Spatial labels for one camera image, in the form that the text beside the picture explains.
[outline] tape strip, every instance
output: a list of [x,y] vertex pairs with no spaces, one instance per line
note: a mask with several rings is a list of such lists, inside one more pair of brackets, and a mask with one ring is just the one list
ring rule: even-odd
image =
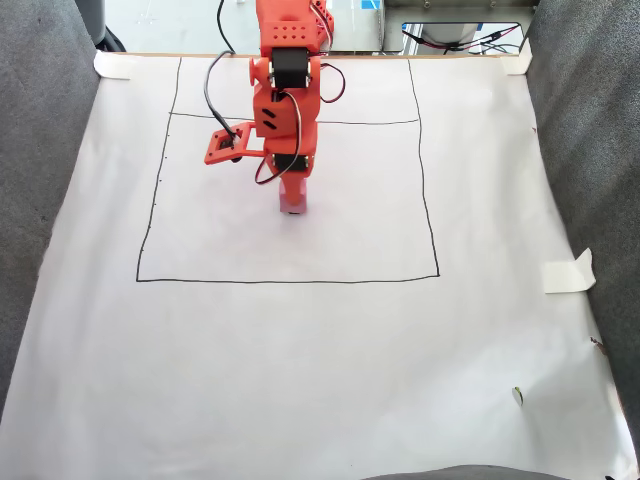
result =
[[531,64],[532,59],[533,54],[531,53],[531,44],[529,43],[528,38],[522,46],[520,55],[517,57],[513,55],[500,57],[502,68],[504,69],[504,73],[507,75],[524,75],[527,73],[527,70],[529,70],[529,65]]
[[549,262],[542,267],[544,293],[583,292],[596,283],[591,268],[591,249],[573,262]]
[[135,59],[125,55],[96,51],[93,68],[102,78],[114,80],[130,80],[136,65]]

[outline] black line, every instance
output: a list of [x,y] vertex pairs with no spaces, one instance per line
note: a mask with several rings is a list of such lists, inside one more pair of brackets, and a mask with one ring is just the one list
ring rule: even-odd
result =
[[140,261],[142,260],[142,252],[144,251],[144,245],[147,243],[149,237],[149,230],[151,230],[151,221],[153,220],[153,207],[156,204],[156,195],[158,193],[158,182],[160,181],[160,171],[162,170],[162,163],[164,162],[164,151],[167,148],[167,139],[169,138],[169,126],[171,125],[171,113],[176,106],[176,99],[178,98],[178,85],[180,84],[180,67],[182,66],[182,57],[178,62],[178,69],[176,71],[176,93],[173,95],[173,104],[171,105],[171,112],[169,112],[169,119],[167,120],[167,130],[164,134],[164,145],[162,145],[162,155],[160,156],[160,165],[158,166],[158,174],[156,175],[156,186],[153,189],[153,200],[151,201],[151,212],[149,213],[149,224],[147,225],[147,231],[144,234],[144,240],[140,246],[140,253],[138,254],[138,266],[136,268],[136,282],[140,281]]
[[413,90],[413,98],[416,99],[416,108],[418,109],[418,119],[420,120],[420,135],[418,140],[418,158],[420,159],[420,170],[422,171],[422,201],[424,202],[424,211],[427,213],[427,223],[431,232],[431,247],[433,248],[433,258],[436,261],[436,274],[440,276],[440,265],[438,264],[438,254],[436,253],[436,243],[433,239],[433,228],[431,228],[431,219],[429,218],[429,209],[427,208],[427,198],[424,195],[424,164],[422,163],[422,116],[420,115],[420,104],[418,103],[418,95],[416,95],[416,86],[413,83],[413,73],[411,72],[411,61],[407,58],[409,66],[409,76],[411,77],[411,89]]
[[418,280],[425,280],[427,278],[437,278],[440,275],[426,275],[424,277],[405,278],[402,280],[354,280],[354,281],[340,281],[340,280],[256,280],[256,281],[243,281],[243,280],[183,280],[179,278],[154,278],[149,280],[136,280],[138,283],[153,283],[153,282],[180,282],[180,283],[235,283],[240,285],[261,285],[263,283],[274,284],[308,284],[308,283],[324,283],[324,284],[339,284],[339,285],[356,285],[360,283],[407,283],[415,282]]
[[[210,115],[194,115],[191,113],[177,113],[177,112],[169,112],[170,115],[179,115],[181,117],[196,117],[196,118],[210,118],[215,120],[215,117]],[[253,118],[242,118],[242,117],[223,117],[225,120],[244,120],[247,122],[253,122]],[[397,122],[330,122],[326,120],[318,120],[318,123],[335,123],[339,125],[395,125],[398,123],[414,123],[419,122],[419,118],[414,118],[413,120],[399,120]]]

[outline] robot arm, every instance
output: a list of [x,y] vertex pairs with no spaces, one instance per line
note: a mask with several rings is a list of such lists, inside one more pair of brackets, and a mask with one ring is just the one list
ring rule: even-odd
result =
[[[313,170],[320,111],[320,55],[333,43],[333,17],[325,0],[257,0],[260,58],[250,60],[254,87],[253,122],[213,134],[207,165],[243,156],[262,157],[256,183],[281,179],[280,211],[306,211],[306,178]],[[263,150],[248,150],[251,130],[264,138]],[[258,180],[264,165],[271,171]]]

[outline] white paper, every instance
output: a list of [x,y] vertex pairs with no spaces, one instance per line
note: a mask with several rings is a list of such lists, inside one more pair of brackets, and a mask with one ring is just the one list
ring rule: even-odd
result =
[[591,249],[574,261],[548,262],[542,267],[544,293],[569,293],[589,290],[596,283],[591,268]]
[[[253,183],[254,160],[204,165],[212,120],[168,125],[177,80],[186,88],[174,111],[207,114],[197,96],[208,61],[184,60],[193,68],[179,78],[178,63],[144,59],[129,82],[100,84],[0,424],[0,478],[356,480],[461,464],[637,478],[586,296],[540,288],[540,265],[571,250],[524,77],[505,76],[497,59],[412,60],[421,124],[395,135],[322,123],[310,208],[294,223],[277,214],[275,185]],[[416,118],[415,99],[396,106],[413,96],[406,59],[345,64],[394,74],[366,85],[349,76],[352,111],[330,118],[323,106],[321,118]],[[224,114],[234,99],[235,115],[250,107],[244,67],[214,73],[231,77]],[[338,199],[349,203],[329,209]],[[435,253],[414,266],[421,201],[433,231],[424,251]],[[354,238],[362,252],[332,246],[340,228],[355,236],[349,221],[367,232]],[[371,265],[368,240],[388,247]],[[436,257],[440,276],[417,281],[216,282],[267,271],[400,278]]]
[[104,53],[96,50],[93,68],[102,78],[129,80],[133,74],[136,59],[130,56]]

